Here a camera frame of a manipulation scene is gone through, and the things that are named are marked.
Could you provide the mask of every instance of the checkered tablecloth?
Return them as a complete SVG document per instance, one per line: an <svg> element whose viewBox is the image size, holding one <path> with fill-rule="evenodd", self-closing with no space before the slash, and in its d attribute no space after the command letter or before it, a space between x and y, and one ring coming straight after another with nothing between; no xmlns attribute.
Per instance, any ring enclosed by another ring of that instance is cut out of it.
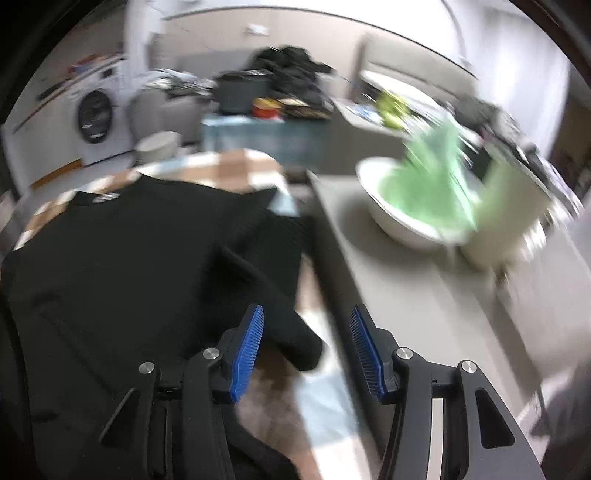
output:
<svg viewBox="0 0 591 480"><path fill-rule="evenodd" d="M63 212L81 190L107 193L135 181L140 174L184 180L242 192L275 186L269 208L279 215L297 215L281 166L255 150L200 153L139 166L62 193L37 210L15 248L22 247L47 222ZM353 408L339 347L310 259L304 257L295 309L324 341L319 366L298 372L277 351L263 349L249 390L238 404L240 422L258 439L289 457L303 480L369 480L375 452L361 442L360 422Z"/></svg>

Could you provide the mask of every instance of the washing machine door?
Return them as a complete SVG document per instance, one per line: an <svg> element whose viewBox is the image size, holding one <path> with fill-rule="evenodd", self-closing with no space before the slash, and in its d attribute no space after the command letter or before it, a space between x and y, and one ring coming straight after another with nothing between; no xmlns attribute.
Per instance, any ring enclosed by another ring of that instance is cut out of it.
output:
<svg viewBox="0 0 591 480"><path fill-rule="evenodd" d="M77 127L84 141L104 142L113 125L113 103L109 96L94 90L82 97L78 104Z"/></svg>

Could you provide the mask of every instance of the black pot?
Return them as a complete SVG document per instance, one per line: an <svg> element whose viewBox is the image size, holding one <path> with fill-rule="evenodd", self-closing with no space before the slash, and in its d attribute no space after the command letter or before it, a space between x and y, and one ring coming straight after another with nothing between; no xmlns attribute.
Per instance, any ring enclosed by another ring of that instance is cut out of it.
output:
<svg viewBox="0 0 591 480"><path fill-rule="evenodd" d="M217 79L214 99L219 103L219 112L224 115L249 115L255 98L269 95L271 72L267 70L244 70L222 73Z"/></svg>

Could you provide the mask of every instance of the washing machine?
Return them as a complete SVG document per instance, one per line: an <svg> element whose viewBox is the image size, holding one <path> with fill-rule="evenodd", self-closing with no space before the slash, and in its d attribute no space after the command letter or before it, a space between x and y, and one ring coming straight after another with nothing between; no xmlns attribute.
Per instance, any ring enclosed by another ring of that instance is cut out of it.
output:
<svg viewBox="0 0 591 480"><path fill-rule="evenodd" d="M125 60L98 67L70 88L74 137L83 165L133 149L125 69Z"/></svg>

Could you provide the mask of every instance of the metal screw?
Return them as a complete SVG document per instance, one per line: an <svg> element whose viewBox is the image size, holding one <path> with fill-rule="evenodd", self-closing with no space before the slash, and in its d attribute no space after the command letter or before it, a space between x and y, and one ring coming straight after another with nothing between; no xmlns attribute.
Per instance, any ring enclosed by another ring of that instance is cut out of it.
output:
<svg viewBox="0 0 591 480"><path fill-rule="evenodd" d="M154 364L152 362L144 362L139 366L139 373L150 374L154 371Z"/></svg>
<svg viewBox="0 0 591 480"><path fill-rule="evenodd" d="M478 370L478 367L476 366L476 364L474 362L471 362L469 360L464 360L462 362L462 370L464 370L464 372L468 372L469 374L472 374L476 370Z"/></svg>
<svg viewBox="0 0 591 480"><path fill-rule="evenodd" d="M207 358L208 360L213 360L214 358L217 358L218 356L220 356L220 350L218 350L215 347L206 348L203 351L203 357Z"/></svg>
<svg viewBox="0 0 591 480"><path fill-rule="evenodd" d="M410 348L403 346L396 350L396 355L398 355L400 358L408 360L409 358L413 357L413 351Z"/></svg>

